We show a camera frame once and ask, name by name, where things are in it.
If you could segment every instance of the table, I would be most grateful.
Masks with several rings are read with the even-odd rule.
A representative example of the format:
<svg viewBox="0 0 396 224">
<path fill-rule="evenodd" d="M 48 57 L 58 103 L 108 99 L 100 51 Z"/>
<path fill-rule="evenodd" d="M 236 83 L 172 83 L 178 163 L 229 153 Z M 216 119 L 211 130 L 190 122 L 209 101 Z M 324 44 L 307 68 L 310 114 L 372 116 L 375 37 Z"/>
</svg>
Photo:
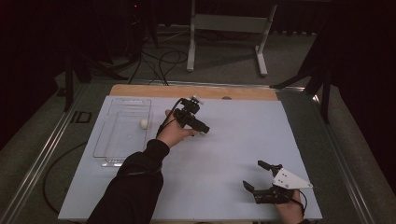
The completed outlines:
<svg viewBox="0 0 396 224">
<path fill-rule="evenodd" d="M 272 3 L 271 10 L 267 18 L 253 17 L 235 17 L 223 15 L 206 15 L 195 13 L 195 0 L 191 0 L 191 26 L 190 26 L 190 46 L 187 59 L 187 70 L 192 72 L 195 61 L 195 30 L 215 30 L 215 31 L 233 31 L 262 34 L 262 42 L 256 46 L 257 62 L 260 69 L 260 75 L 266 77 L 267 67 L 262 55 L 265 42 L 270 32 L 271 24 L 276 12 L 276 3 Z"/>
<path fill-rule="evenodd" d="M 273 91 L 261 88 L 116 85 L 107 99 L 128 96 L 139 97 L 140 99 L 148 97 L 151 99 L 152 108 L 154 108 L 162 103 L 165 106 L 171 106 L 171 103 L 174 103 L 177 97 L 187 97 L 195 93 L 200 98 L 205 99 L 205 104 L 197 116 L 207 121 L 208 126 L 211 126 L 211 131 L 207 135 L 197 135 L 194 138 L 186 139 L 172 148 L 170 155 L 163 163 L 164 187 L 153 220 L 235 221 L 278 219 L 277 212 L 271 204 L 258 206 L 254 203 L 251 194 L 242 187 L 243 179 L 253 183 L 258 188 L 269 188 L 271 186 L 270 172 L 264 172 L 257 166 L 257 160 L 260 159 L 269 163 L 272 161 L 279 161 L 280 163 L 281 161 L 285 168 L 290 168 L 288 170 L 297 172 L 295 174 L 308 180 L 283 107 L 276 100 Z M 176 98 L 160 98 L 161 101 L 159 101 L 158 97 L 153 97 L 159 94 L 162 97 Z M 232 100 L 219 100 L 224 96 L 232 98 Z M 59 219 L 82 220 L 88 218 L 101 195 L 103 195 L 108 182 L 117 172 L 115 168 L 100 166 L 92 157 L 100 127 L 105 122 L 107 99 L 78 165 L 78 170 L 64 201 Z M 243 106 L 236 108 L 236 103 Z M 218 116 L 213 116 L 213 111 L 209 109 L 215 107 L 216 113 L 221 114 L 221 119 Z M 235 114 L 242 118 L 241 114 L 246 113 L 246 108 L 251 109 L 247 118 L 259 117 L 261 119 L 240 119 L 234 120 L 232 123 L 224 123 L 224 121 L 233 119 Z M 153 113 L 152 126 L 154 127 L 162 122 L 163 109 L 153 109 Z M 260 132 L 254 132 L 253 126 L 255 125 L 260 127 Z M 233 127 L 242 130 L 249 128 L 253 130 L 253 133 L 238 132 L 238 134 L 240 133 L 240 140 L 233 141 L 235 139 Z M 151 129 L 148 135 L 154 135 L 155 133 L 156 129 Z M 274 136 L 280 135 L 281 138 L 274 138 Z M 255 147 L 251 143 L 260 141 L 254 139 L 266 142 L 267 147 Z M 305 217 L 321 218 L 313 190 L 304 190 L 304 193 L 307 195 L 309 204 Z M 219 206 L 218 203 L 227 204 L 227 206 Z"/>
</svg>

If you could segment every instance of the metal leg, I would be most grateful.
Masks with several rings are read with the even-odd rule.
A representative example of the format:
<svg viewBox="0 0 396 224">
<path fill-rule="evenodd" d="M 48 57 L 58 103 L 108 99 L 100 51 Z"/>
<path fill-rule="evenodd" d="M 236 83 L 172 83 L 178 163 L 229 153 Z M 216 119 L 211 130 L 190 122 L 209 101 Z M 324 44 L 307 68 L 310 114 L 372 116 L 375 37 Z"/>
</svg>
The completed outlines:
<svg viewBox="0 0 396 224">
<path fill-rule="evenodd" d="M 264 49 L 265 42 L 267 41 L 267 37 L 270 33 L 271 25 L 273 22 L 273 18 L 276 12 L 277 5 L 271 6 L 270 14 L 267 17 L 267 22 L 265 23 L 264 32 L 262 33 L 262 42 L 259 46 L 256 46 L 256 55 L 257 62 L 259 64 L 260 75 L 266 77 L 268 75 L 267 67 L 265 66 L 264 56 L 262 55 L 262 51 Z"/>
<path fill-rule="evenodd" d="M 195 61 L 195 0 L 191 0 L 191 25 L 190 25 L 190 47 L 187 58 L 187 71 L 194 70 Z"/>
</svg>

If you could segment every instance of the gray carpet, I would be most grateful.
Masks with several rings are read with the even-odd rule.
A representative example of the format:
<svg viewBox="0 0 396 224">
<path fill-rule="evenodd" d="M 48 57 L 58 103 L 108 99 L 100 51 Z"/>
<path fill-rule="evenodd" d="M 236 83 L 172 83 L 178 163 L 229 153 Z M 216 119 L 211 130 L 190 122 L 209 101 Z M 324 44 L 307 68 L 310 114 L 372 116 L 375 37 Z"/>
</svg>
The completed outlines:
<svg viewBox="0 0 396 224">
<path fill-rule="evenodd" d="M 161 28 L 160 32 L 169 29 Z M 272 34 L 268 38 L 264 57 L 267 63 L 268 77 L 261 77 L 257 68 L 253 47 L 260 41 L 258 35 L 243 40 L 212 41 L 207 40 L 213 34 L 202 34 L 197 44 L 195 70 L 186 71 L 186 63 L 178 63 L 167 75 L 170 85 L 182 83 L 206 83 L 227 85 L 272 85 L 296 75 L 304 56 L 315 40 L 314 36 Z M 160 41 L 169 35 L 160 35 Z M 160 42 L 161 47 L 172 47 L 187 52 L 189 38 L 179 35 Z M 137 69 L 132 83 L 149 84 L 156 77 L 151 69 L 155 65 L 158 74 L 159 61 L 149 55 L 160 58 L 170 49 L 153 49 L 152 43 L 145 45 L 144 60 Z M 175 62 L 178 54 L 169 54 L 163 58 Z M 162 63 L 162 70 L 171 68 L 171 64 Z M 137 64 L 120 72 L 122 76 L 131 77 Z M 58 76 L 60 86 L 63 76 Z M 88 123 L 71 122 L 64 130 L 64 135 L 49 157 L 49 163 L 35 183 L 24 207 L 14 219 L 14 223 L 63 223 L 46 205 L 42 194 L 44 174 L 49 165 L 69 149 L 88 140 L 94 120 L 99 112 L 104 97 L 109 93 L 115 81 L 102 75 L 94 75 L 91 84 L 79 85 L 76 91 L 85 87 L 81 98 L 73 108 L 74 111 L 91 112 L 92 120 Z M 303 87 L 307 80 L 293 84 Z M 153 84 L 161 84 L 158 79 Z M 358 192 L 361 193 L 375 223 L 396 223 L 396 199 L 384 176 L 371 155 L 353 118 L 347 111 L 336 88 L 332 88 L 329 108 L 330 125 L 325 124 L 318 115 L 315 103 L 298 91 L 280 91 L 277 93 L 287 112 L 290 126 L 310 176 L 315 185 L 315 193 L 323 215 L 319 223 L 362 223 L 360 214 L 351 198 L 350 189 L 343 179 L 340 169 L 342 160 L 346 161 Z M 46 144 L 57 122 L 64 115 L 64 98 L 51 97 L 35 115 L 20 129 L 14 138 L 0 151 L 0 214 L 3 213 L 13 198 L 38 153 Z M 84 146 L 76 148 L 64 156 L 48 175 L 47 195 L 55 208 L 59 209 Z"/>
</svg>

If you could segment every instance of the clear plastic container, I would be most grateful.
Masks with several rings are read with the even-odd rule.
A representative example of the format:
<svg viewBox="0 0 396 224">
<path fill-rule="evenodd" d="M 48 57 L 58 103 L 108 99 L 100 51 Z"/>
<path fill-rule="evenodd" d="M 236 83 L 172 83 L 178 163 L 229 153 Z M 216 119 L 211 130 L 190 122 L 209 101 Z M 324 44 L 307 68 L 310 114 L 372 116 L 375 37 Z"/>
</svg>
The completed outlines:
<svg viewBox="0 0 396 224">
<path fill-rule="evenodd" d="M 105 123 L 93 152 L 102 166 L 121 166 L 136 151 L 145 149 L 151 101 L 148 99 L 115 98 L 111 101 Z"/>
</svg>

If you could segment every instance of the white triangular bracket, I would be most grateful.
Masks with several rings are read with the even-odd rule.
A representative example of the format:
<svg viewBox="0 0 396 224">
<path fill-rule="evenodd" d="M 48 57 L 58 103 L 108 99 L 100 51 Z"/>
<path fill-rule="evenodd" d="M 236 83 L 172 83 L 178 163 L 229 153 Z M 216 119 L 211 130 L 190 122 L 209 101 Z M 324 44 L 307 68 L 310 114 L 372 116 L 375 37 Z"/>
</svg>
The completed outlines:
<svg viewBox="0 0 396 224">
<path fill-rule="evenodd" d="M 283 168 L 274 177 L 273 184 L 284 189 L 312 189 L 314 187 L 311 183 Z"/>
</svg>

